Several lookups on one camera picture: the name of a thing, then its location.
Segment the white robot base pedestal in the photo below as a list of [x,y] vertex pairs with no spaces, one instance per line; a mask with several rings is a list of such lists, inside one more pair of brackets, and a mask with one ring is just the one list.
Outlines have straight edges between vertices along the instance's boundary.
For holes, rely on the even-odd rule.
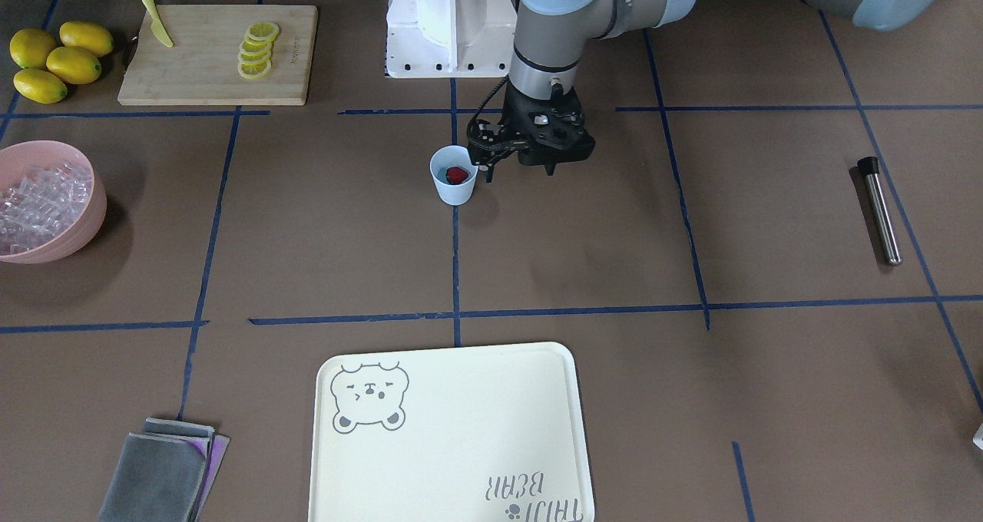
[[517,8],[516,0],[387,0],[387,77],[504,78]]

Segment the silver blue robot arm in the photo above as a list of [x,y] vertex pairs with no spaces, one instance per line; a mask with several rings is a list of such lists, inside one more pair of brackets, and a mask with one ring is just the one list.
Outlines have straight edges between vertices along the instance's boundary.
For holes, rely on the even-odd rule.
[[[516,156],[554,173],[587,160],[594,138],[574,87],[586,43],[680,21],[697,0],[519,0],[498,123],[474,115],[467,124],[470,161],[487,182],[495,165]],[[889,31],[913,21],[936,0],[796,0],[849,19],[857,28]]]

